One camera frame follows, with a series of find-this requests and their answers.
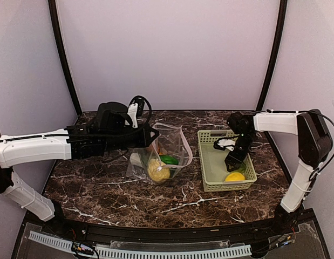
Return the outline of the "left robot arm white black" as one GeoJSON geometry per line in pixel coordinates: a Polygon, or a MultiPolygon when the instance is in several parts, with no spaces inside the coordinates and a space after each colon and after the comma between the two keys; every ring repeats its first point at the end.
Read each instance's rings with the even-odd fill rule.
{"type": "Polygon", "coordinates": [[[149,102],[134,97],[128,106],[118,102],[99,105],[96,117],[88,126],[68,126],[52,132],[23,136],[0,133],[0,194],[47,222],[58,235],[70,231],[56,202],[42,196],[14,171],[15,165],[45,160],[81,160],[103,156],[112,150],[148,147],[159,136],[150,126],[150,118],[138,123],[149,102]]]}

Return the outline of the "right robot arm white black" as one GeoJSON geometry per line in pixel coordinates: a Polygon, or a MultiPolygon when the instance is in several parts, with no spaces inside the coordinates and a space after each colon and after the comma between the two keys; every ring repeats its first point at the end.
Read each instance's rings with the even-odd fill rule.
{"type": "Polygon", "coordinates": [[[286,194],[274,211],[269,229],[281,234],[296,221],[301,204],[311,192],[317,176],[332,159],[334,149],[327,126],[329,118],[320,110],[265,111],[253,114],[235,112],[227,119],[227,125],[236,134],[233,148],[225,158],[228,172],[240,168],[258,132],[275,132],[297,137],[298,166],[286,194]]]}

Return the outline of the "bok choy toy green white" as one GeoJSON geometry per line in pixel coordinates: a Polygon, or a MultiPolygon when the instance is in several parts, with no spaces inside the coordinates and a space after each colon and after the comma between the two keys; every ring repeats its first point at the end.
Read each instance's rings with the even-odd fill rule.
{"type": "Polygon", "coordinates": [[[170,155],[160,155],[160,159],[166,165],[178,165],[179,164],[178,159],[170,155]]]}

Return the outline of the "clear dotted zip top bag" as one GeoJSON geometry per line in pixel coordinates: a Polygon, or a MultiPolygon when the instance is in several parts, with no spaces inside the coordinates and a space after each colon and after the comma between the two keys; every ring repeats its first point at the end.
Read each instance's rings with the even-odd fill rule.
{"type": "Polygon", "coordinates": [[[135,148],[129,157],[126,176],[142,180],[143,182],[160,185],[174,178],[185,167],[191,164],[193,153],[182,131],[182,127],[157,122],[153,128],[159,131],[159,136],[146,148],[135,148]],[[170,155],[178,159],[178,165],[165,165],[170,170],[170,178],[163,183],[155,183],[148,175],[148,162],[150,159],[160,159],[157,146],[161,147],[161,155],[170,155]]]}

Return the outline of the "beige wrinkled round food toy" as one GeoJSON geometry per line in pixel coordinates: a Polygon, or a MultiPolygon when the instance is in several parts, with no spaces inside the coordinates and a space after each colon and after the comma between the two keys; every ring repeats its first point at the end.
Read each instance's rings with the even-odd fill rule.
{"type": "Polygon", "coordinates": [[[163,183],[170,178],[170,170],[165,163],[158,159],[150,159],[148,162],[148,175],[155,183],[163,183]]]}

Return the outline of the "pale green plastic basket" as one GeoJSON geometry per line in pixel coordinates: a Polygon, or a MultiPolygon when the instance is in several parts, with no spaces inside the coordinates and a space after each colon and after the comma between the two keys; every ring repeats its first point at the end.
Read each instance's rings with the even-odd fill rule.
{"type": "Polygon", "coordinates": [[[214,141],[220,138],[230,138],[236,141],[237,137],[231,130],[199,130],[197,132],[198,149],[201,164],[203,188],[205,192],[224,192],[231,190],[245,190],[256,182],[257,175],[249,155],[246,156],[244,164],[246,172],[245,181],[225,182],[230,174],[224,162],[229,150],[221,151],[213,147],[214,141]]]}

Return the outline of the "light green round food toy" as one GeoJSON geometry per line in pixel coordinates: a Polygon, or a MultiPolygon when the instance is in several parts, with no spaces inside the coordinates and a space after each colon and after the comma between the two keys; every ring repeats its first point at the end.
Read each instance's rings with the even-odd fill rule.
{"type": "Polygon", "coordinates": [[[235,172],[239,172],[241,174],[244,174],[246,172],[246,165],[244,163],[242,163],[235,172]]]}

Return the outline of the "yellow lemon toy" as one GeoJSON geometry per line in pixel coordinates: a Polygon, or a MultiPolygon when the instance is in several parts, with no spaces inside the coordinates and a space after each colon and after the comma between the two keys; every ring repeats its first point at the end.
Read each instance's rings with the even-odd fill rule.
{"type": "Polygon", "coordinates": [[[244,176],[244,174],[240,173],[240,172],[232,172],[230,173],[226,178],[225,178],[225,182],[239,182],[239,181],[245,181],[246,177],[244,176]]]}

